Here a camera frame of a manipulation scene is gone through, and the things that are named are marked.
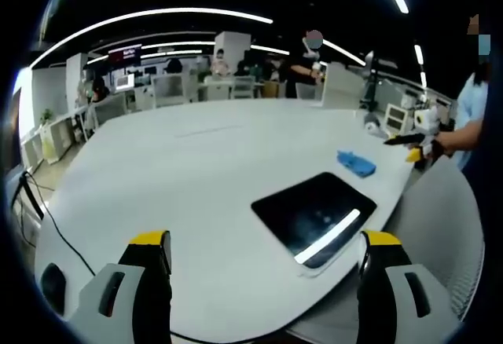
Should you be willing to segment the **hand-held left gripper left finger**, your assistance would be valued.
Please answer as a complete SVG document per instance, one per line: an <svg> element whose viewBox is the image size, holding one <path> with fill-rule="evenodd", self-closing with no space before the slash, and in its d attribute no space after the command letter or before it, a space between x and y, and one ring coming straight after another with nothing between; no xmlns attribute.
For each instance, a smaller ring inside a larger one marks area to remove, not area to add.
<svg viewBox="0 0 503 344"><path fill-rule="evenodd" d="M70 327L83 343L171 343L171 234L142 233L79 293Z"/></svg>

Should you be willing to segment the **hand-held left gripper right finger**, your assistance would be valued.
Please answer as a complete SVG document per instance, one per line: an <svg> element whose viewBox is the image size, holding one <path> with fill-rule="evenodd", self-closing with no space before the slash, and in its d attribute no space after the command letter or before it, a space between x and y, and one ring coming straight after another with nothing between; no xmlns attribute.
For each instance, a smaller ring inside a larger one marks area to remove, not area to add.
<svg viewBox="0 0 503 344"><path fill-rule="evenodd" d="M460 326L447 289L388 232L361 231L358 343L448 343Z"/></svg>

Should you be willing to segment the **person's right hand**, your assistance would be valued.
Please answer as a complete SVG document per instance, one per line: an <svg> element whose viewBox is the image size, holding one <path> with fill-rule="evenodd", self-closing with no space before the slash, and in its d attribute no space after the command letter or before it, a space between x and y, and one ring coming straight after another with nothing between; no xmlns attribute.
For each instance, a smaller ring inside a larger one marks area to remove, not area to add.
<svg viewBox="0 0 503 344"><path fill-rule="evenodd" d="M433 140L434 157L451 157L456 152L457 132L440 131Z"/></svg>

